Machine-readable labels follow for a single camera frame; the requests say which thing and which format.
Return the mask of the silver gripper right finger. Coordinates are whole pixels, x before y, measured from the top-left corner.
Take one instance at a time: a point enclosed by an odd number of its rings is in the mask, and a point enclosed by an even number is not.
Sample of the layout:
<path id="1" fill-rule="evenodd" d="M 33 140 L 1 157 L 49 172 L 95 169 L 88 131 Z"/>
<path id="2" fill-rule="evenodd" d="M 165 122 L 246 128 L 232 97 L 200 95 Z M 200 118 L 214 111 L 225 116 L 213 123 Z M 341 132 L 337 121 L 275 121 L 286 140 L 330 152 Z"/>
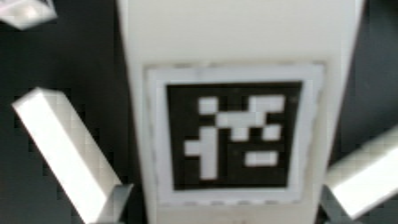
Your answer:
<path id="1" fill-rule="evenodd" d="M 321 187 L 319 206 L 328 217 L 325 224 L 362 224 L 349 218 L 328 186 Z"/>

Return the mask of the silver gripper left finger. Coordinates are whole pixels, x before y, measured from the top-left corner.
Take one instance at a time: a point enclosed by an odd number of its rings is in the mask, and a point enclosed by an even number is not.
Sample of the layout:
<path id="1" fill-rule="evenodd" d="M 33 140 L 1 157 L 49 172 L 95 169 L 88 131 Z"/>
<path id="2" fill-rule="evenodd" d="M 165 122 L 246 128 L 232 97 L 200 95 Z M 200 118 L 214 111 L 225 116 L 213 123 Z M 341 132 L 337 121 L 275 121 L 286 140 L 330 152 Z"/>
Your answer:
<path id="1" fill-rule="evenodd" d="M 120 222 L 120 216 L 124 212 L 131 189 L 131 184 L 113 186 L 94 224 L 124 224 Z"/>

